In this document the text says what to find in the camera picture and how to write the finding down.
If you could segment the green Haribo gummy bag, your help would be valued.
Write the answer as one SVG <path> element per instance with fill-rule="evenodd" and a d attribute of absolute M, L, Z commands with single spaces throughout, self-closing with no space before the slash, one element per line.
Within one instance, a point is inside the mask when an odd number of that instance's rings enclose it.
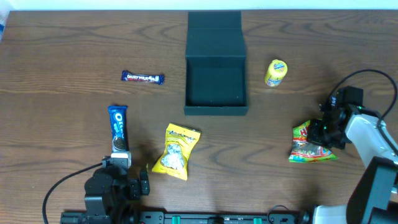
<path fill-rule="evenodd" d="M 308 127 L 310 123 L 311 121 L 308 120 L 293 128 L 292 150 L 289 162 L 311 163 L 338 159 L 331 150 L 308 142 Z"/>

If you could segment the yellow snack bag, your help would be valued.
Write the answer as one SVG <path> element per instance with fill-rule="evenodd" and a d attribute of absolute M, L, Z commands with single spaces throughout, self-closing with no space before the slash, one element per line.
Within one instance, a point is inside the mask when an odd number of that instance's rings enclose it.
<path fill-rule="evenodd" d="M 165 132 L 165 149 L 152 172 L 188 179 L 188 160 L 201 132 L 170 123 Z"/>

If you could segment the blue Oreo cookie pack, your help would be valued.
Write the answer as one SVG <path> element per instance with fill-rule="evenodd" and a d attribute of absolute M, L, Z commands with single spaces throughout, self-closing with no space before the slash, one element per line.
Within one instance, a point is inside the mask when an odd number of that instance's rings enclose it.
<path fill-rule="evenodd" d="M 127 151 L 125 138 L 127 106 L 108 106 L 109 120 L 112 130 L 112 152 Z"/>

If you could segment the Dairy Milk chocolate bar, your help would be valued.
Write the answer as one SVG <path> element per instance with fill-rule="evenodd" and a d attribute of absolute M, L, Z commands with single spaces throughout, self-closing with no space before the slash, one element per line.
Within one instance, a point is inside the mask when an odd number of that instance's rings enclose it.
<path fill-rule="evenodd" d="M 164 83 L 164 75 L 145 75 L 139 73 L 132 73 L 128 70 L 123 70 L 121 74 L 121 81 L 124 82 L 144 82 L 162 85 Z"/>

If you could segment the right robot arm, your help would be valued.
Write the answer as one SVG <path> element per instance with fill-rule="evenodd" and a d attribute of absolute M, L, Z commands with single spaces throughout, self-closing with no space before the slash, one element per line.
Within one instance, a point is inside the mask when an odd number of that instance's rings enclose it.
<path fill-rule="evenodd" d="M 315 207 L 312 223 L 397 223 L 397 144 L 377 111 L 348 105 L 327 111 L 308 139 L 325 147 L 356 148 L 365 171 L 347 204 Z"/>

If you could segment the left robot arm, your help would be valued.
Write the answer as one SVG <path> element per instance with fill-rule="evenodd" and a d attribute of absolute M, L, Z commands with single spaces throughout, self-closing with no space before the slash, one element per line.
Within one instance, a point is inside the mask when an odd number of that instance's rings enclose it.
<path fill-rule="evenodd" d="M 131 202 L 149 193 L 147 168 L 140 171 L 138 179 L 130 179 L 124 167 L 102 167 L 85 183 L 86 210 L 63 212 L 60 223 L 139 223 L 139 213 L 134 211 Z"/>

